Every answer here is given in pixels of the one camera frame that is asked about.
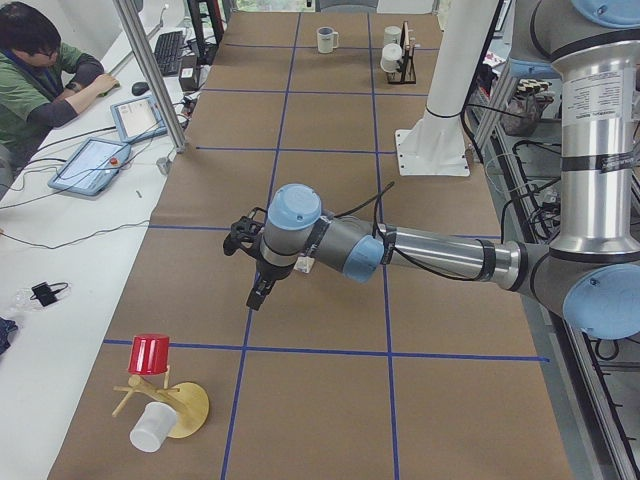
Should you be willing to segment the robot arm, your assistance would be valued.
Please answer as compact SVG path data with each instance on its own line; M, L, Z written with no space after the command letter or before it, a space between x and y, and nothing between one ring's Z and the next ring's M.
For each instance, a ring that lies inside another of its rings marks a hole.
M600 339L639 330L639 243L631 235L631 181L638 156L635 1L520 1L508 65L518 77L562 82L561 220L548 244L493 243L326 211L303 184L273 196L264 222L236 222L224 251L245 251L258 309L307 256L358 282L381 265L413 266L458 281L490 281L535 299Z

